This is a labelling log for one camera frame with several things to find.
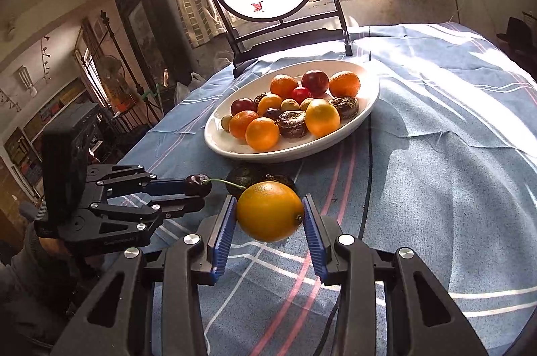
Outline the yellow lemon like orange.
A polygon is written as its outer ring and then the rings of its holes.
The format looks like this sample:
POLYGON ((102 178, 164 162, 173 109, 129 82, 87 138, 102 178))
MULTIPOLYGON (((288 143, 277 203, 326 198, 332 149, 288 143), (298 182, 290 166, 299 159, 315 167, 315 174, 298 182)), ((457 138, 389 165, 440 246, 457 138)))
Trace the yellow lemon like orange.
POLYGON ((304 206, 299 196, 283 183, 265 181, 245 189, 237 202, 241 229, 260 242, 279 242, 299 229, 304 206))

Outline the small brown longan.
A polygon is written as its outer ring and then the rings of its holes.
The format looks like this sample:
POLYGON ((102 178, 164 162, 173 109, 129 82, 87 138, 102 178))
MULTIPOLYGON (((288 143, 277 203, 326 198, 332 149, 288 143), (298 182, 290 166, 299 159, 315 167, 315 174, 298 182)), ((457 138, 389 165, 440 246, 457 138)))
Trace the small brown longan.
POLYGON ((224 115, 220 120, 220 125, 225 132, 229 132, 229 123, 232 119, 230 114, 224 115))

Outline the brown wrinkled fruit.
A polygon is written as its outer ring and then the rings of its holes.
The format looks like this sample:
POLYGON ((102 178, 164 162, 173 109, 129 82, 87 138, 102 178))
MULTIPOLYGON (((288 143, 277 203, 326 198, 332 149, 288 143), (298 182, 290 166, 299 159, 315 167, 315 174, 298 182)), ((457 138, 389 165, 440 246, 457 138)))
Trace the brown wrinkled fruit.
POLYGON ((308 133, 304 111, 283 111, 276 124, 284 138, 302 138, 308 133))

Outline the large mandarin orange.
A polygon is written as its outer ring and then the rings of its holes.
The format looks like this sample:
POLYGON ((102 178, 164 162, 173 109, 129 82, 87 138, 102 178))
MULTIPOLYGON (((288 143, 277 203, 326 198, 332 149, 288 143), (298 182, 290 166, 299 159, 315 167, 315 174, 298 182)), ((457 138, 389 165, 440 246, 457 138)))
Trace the large mandarin orange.
POLYGON ((229 120, 229 133, 238 140, 245 140, 246 130, 252 121, 257 120, 255 111, 240 111, 229 120))

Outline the dark cherry with stem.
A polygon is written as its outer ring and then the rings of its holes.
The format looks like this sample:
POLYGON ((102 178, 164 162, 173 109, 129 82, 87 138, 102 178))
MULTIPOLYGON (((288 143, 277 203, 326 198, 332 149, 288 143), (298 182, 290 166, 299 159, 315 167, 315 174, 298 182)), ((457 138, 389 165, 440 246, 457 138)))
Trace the dark cherry with stem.
POLYGON ((230 186, 233 190, 242 193, 246 187, 237 183, 230 182, 219 178, 210 178, 206 174, 189 175, 185 180, 184 194, 185 196, 207 197, 212 191, 213 183, 223 183, 230 186))

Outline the white oval plate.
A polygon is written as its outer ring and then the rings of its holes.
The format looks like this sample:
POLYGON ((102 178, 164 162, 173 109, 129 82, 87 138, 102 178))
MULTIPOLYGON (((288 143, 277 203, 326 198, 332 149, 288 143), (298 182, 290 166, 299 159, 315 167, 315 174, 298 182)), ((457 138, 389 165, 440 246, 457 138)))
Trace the white oval plate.
POLYGON ((237 161, 293 161, 350 136, 371 113, 380 82, 350 61, 307 61, 257 78, 210 115, 205 142, 237 161))

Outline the black coat stand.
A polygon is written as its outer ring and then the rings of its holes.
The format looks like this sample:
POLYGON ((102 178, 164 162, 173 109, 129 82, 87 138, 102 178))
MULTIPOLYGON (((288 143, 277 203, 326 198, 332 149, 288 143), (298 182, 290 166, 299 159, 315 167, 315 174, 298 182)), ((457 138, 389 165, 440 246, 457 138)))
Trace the black coat stand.
POLYGON ((96 27, 83 18, 75 55, 87 88, 112 115, 148 126, 160 120, 156 101, 128 64, 106 12, 100 12, 96 27))

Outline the dark red plum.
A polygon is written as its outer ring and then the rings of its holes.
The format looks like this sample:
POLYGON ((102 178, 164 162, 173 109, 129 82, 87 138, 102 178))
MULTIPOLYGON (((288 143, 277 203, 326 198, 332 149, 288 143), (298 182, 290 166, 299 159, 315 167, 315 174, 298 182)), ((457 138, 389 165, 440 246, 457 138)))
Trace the dark red plum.
POLYGON ((301 78, 301 85, 308 89, 314 98, 321 98, 329 88, 330 78, 323 71, 307 71, 301 78))
POLYGON ((230 106, 230 114, 232 116, 242 111, 257 111, 257 105, 250 98, 239 98, 232 102, 230 106))

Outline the small yellow fruit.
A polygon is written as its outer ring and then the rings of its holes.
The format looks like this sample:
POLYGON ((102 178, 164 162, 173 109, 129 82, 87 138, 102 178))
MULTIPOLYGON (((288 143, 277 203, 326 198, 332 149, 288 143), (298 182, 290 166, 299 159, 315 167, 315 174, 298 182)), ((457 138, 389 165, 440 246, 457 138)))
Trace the small yellow fruit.
POLYGON ((300 105, 293 99, 285 99, 280 105, 281 111, 300 111, 300 105))
POLYGON ((300 104, 300 109, 301 109, 302 111, 307 111, 308 106, 311 104, 311 102, 313 102, 313 98, 306 98, 306 99, 300 104))

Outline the dark wrinkled passion fruit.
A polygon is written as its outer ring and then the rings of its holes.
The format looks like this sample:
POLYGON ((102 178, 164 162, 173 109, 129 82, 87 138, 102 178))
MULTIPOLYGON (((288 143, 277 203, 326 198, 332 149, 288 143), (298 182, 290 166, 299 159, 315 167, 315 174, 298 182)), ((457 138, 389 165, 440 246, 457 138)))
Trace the dark wrinkled passion fruit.
POLYGON ((341 120, 349 120, 359 114, 358 101, 354 97, 333 97, 329 99, 329 104, 336 109, 341 120))

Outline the dark red plum right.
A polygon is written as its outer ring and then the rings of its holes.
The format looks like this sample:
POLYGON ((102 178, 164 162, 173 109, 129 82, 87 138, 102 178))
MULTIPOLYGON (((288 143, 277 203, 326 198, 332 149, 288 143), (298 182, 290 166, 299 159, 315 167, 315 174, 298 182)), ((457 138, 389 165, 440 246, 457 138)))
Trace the dark red plum right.
POLYGON ((329 88, 330 78, 323 71, 307 71, 301 78, 301 85, 308 89, 314 98, 321 98, 329 88))

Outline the small bumpy mandarin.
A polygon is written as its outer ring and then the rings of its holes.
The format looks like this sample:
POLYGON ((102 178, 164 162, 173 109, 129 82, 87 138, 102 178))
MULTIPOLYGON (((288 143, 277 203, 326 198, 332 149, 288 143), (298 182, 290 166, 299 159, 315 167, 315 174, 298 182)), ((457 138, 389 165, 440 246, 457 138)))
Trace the small bumpy mandarin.
POLYGON ((270 92, 280 96, 281 99, 290 99, 293 91, 299 86, 299 83, 286 74, 278 74, 270 81, 270 92))

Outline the bumpy large orange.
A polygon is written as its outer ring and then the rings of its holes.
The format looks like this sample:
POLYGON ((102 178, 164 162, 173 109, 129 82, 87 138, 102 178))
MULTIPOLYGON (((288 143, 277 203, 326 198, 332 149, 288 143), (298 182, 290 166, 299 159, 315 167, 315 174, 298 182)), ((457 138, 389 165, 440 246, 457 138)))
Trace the bumpy large orange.
POLYGON ((360 87, 358 75, 351 71, 340 71, 329 78, 329 91, 334 97, 356 97, 360 87))

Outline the blue striped tablecloth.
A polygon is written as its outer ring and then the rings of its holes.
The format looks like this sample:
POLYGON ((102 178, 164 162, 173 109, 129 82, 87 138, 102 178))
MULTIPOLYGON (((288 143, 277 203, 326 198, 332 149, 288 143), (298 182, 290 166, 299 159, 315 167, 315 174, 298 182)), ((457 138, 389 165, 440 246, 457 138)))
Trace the blue striped tablecloth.
MULTIPOLYGON (((368 246, 417 252, 501 355, 536 306, 536 80, 454 23, 375 26, 355 47, 381 81, 370 117, 277 171, 368 246)), ((200 291, 208 351, 329 354, 338 295, 303 231, 273 243, 236 231, 224 276, 200 291)))

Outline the dark framed wall picture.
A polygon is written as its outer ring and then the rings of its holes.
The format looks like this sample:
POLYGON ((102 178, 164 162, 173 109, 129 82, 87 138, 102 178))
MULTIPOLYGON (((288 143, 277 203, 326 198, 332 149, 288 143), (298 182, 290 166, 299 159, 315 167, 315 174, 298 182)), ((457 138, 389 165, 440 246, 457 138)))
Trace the dark framed wall picture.
POLYGON ((189 47, 167 0, 115 0, 115 5, 150 89, 190 84, 189 47))

